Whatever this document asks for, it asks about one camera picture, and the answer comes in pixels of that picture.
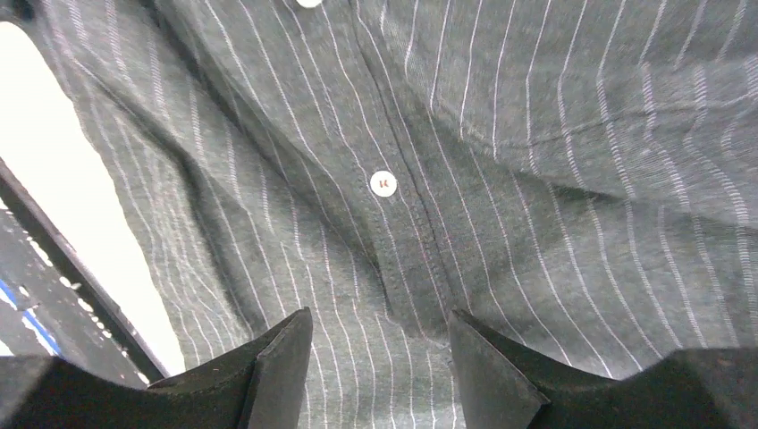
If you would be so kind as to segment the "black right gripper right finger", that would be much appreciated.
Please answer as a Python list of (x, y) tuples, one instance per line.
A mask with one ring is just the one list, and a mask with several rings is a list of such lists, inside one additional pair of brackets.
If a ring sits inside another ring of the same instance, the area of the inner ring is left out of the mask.
[(462, 310), (451, 352), (469, 428), (755, 428), (757, 350), (678, 349), (623, 380), (590, 374)]

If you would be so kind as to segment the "dark pinstriped button shirt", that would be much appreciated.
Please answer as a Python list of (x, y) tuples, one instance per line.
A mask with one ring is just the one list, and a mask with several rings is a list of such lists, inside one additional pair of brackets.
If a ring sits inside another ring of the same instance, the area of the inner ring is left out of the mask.
[(461, 428), (454, 308), (622, 379), (757, 343), (754, 1), (4, 1), (187, 367), (309, 307), (302, 427)]

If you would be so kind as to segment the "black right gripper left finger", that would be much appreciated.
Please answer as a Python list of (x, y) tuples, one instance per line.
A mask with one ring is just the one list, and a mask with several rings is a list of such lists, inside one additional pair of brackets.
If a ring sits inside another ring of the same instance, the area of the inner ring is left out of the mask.
[(313, 322), (301, 308), (265, 334), (147, 388), (59, 357), (1, 359), (3, 428), (295, 428)]

